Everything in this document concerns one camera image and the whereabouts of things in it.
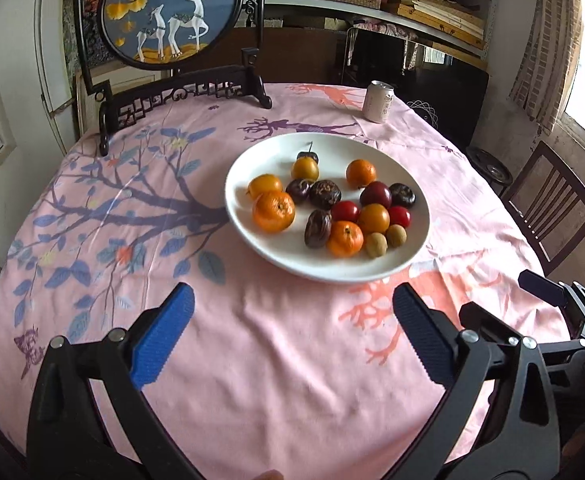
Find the person's right hand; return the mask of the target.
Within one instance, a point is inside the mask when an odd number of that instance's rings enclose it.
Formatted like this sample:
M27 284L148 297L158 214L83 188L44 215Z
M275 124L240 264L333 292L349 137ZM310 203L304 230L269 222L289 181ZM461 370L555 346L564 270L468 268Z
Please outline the person's right hand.
M265 471L263 474L259 474L253 480L284 480L284 476L280 471L272 469Z

